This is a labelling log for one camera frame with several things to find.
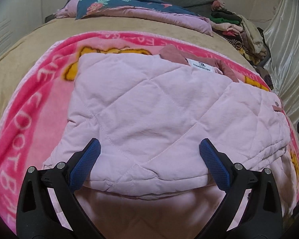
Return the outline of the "pink football cartoon blanket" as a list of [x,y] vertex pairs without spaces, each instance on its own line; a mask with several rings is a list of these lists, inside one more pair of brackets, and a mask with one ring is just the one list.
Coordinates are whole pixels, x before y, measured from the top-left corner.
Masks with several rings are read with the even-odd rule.
[[[199,57],[219,59],[243,82],[268,89],[259,75],[220,53],[152,33],[93,31],[56,42],[16,86],[16,78],[9,75],[0,84],[0,217],[9,229],[16,229],[27,168],[41,168],[63,134],[79,58],[91,52],[155,55],[169,44]],[[85,206],[95,204],[90,217],[107,238],[194,238],[223,195],[214,185],[157,200],[89,188],[78,192]]]

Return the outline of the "pile of assorted clothes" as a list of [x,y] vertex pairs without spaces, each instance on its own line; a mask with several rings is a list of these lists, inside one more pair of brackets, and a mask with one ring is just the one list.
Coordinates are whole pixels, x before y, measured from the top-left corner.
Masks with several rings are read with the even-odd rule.
[[214,32],[225,38],[253,66],[272,90],[272,79],[264,68],[270,59],[270,50],[265,43],[263,29],[256,27],[244,16],[227,10],[221,0],[212,3],[209,19]]

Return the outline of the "pink quilted jacket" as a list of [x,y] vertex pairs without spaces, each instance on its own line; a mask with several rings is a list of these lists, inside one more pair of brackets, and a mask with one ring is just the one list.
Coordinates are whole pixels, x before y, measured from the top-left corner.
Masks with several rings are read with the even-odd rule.
[[92,138],[101,154],[81,206],[106,238],[193,238],[224,196],[200,157],[208,138],[245,168],[269,167],[282,214],[296,205],[289,126],[279,97],[164,53],[88,53],[68,105],[51,168]]

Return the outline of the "tan bed cover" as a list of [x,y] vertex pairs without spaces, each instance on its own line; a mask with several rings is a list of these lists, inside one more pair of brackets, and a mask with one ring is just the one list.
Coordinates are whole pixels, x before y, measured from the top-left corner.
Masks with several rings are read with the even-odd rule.
[[16,86],[54,43],[90,31],[136,31],[171,37],[220,53],[243,67],[254,70],[228,41],[216,33],[209,36],[184,27],[139,18],[93,17],[82,20],[62,18],[42,25],[0,53],[0,84],[9,75],[16,78],[13,83]]

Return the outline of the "blue floral pink quilt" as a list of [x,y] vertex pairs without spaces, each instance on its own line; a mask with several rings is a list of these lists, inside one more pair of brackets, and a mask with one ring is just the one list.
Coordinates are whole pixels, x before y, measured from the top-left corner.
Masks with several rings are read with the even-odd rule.
[[140,18],[213,35],[208,18],[162,0],[68,0],[55,13],[56,18],[78,20],[92,16]]

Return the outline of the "shiny white curtain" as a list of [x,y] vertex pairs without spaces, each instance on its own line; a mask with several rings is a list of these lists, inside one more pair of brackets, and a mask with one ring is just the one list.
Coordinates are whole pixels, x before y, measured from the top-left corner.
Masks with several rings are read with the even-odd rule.
[[299,122],[299,0],[281,0],[265,30],[271,52],[269,72],[274,91],[296,126]]

